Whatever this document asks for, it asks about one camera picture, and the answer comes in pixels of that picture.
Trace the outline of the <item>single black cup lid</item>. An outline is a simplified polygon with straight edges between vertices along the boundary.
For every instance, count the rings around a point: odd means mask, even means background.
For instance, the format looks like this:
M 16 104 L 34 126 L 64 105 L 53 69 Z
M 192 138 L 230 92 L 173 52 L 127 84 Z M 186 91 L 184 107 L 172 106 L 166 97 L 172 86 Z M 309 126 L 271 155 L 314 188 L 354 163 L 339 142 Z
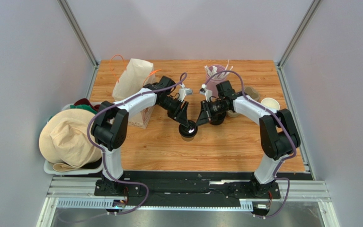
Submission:
M 179 131 L 181 136 L 192 137 L 192 136 L 195 136 L 198 133 L 198 127 L 196 126 L 196 124 L 195 124 L 195 127 L 193 127 L 193 128 L 185 128 L 185 127 L 179 125 L 178 131 Z

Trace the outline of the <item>white paper takeout bag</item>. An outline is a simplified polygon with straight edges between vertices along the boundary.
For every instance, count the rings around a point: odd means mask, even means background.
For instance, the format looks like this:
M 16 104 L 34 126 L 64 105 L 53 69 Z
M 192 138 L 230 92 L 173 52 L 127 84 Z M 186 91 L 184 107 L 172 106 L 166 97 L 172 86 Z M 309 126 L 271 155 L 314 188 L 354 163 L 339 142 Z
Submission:
M 112 97 L 115 101 L 121 101 L 134 95 L 143 86 L 156 81 L 156 72 L 152 62 L 131 58 L 114 86 Z M 128 124 L 146 129 L 153 109 L 153 107 L 143 109 L 131 117 Z

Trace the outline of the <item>single brown paper cup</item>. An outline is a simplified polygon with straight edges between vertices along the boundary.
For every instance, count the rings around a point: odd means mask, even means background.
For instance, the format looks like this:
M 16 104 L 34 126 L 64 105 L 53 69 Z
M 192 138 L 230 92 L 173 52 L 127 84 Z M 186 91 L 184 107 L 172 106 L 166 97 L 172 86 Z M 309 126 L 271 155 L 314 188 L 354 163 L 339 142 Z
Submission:
M 194 136 L 192 136 L 192 137 L 184 137 L 184 136 L 182 136 L 182 139 L 183 139 L 184 141 L 187 141 L 187 142 L 192 141 L 194 138 L 195 138 Z

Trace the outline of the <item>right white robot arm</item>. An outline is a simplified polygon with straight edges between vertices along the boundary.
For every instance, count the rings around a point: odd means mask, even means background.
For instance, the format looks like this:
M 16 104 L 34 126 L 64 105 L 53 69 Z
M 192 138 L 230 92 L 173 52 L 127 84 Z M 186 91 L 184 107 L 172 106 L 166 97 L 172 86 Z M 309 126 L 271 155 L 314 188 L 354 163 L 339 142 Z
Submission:
M 211 100 L 211 91 L 203 84 L 200 93 L 205 95 L 197 126 L 215 124 L 223 120 L 227 111 L 243 115 L 259 126 L 260 142 L 264 152 L 258 168 L 253 173 L 248 189 L 255 197 L 266 194 L 276 181 L 282 163 L 295 157 L 301 145 L 296 124 L 288 109 L 276 110 L 255 101 L 244 92 L 236 92 L 229 81 L 216 86 L 218 98 Z

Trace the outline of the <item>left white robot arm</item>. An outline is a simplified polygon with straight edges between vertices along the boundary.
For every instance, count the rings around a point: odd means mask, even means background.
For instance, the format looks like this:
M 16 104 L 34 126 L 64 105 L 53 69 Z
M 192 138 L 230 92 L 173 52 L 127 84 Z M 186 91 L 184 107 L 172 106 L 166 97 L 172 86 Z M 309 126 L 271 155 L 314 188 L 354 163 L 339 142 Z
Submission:
M 183 139 L 189 141 L 197 134 L 197 125 L 187 117 L 188 102 L 181 96 L 171 96 L 172 89 L 182 82 L 175 83 L 163 76 L 159 82 L 143 86 L 140 91 L 122 101 L 101 103 L 97 114 L 88 124 L 87 137 L 101 151 L 105 179 L 115 185 L 126 183 L 120 180 L 124 172 L 121 146 L 126 139 L 129 119 L 146 108 L 158 105 L 165 109 L 168 117 L 179 123 L 178 131 Z

